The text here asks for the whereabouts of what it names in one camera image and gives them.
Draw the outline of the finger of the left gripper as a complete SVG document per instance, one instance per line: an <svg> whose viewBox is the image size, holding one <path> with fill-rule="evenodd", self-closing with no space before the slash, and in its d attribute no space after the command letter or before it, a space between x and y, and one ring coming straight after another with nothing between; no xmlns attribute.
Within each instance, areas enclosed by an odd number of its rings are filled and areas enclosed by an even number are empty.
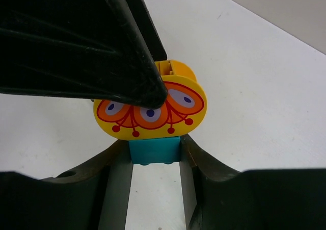
<svg viewBox="0 0 326 230"><path fill-rule="evenodd" d="M167 54L144 0L1 0L1 93L159 108Z"/></svg>

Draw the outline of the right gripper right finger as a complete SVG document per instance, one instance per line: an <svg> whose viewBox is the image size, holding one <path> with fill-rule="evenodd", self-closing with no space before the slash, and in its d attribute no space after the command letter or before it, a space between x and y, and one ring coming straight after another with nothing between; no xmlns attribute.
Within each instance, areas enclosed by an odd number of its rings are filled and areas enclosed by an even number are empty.
<svg viewBox="0 0 326 230"><path fill-rule="evenodd" d="M325 170L239 172L181 138L187 229L325 229Z"/></svg>

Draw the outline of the colourful lego figure stack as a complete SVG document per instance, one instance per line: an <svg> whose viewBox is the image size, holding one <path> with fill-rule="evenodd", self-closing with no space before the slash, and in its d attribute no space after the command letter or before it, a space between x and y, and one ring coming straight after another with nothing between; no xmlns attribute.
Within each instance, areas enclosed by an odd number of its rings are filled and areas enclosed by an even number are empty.
<svg viewBox="0 0 326 230"><path fill-rule="evenodd" d="M172 164L181 160L180 137L133 140L128 144L133 164Z"/></svg>

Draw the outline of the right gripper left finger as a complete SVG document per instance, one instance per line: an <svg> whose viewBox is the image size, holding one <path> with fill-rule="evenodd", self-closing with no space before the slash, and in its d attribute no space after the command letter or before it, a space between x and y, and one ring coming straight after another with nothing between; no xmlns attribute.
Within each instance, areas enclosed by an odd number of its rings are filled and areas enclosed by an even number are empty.
<svg viewBox="0 0 326 230"><path fill-rule="evenodd" d="M129 144L57 177L1 173L1 229L124 229L132 178Z"/></svg>

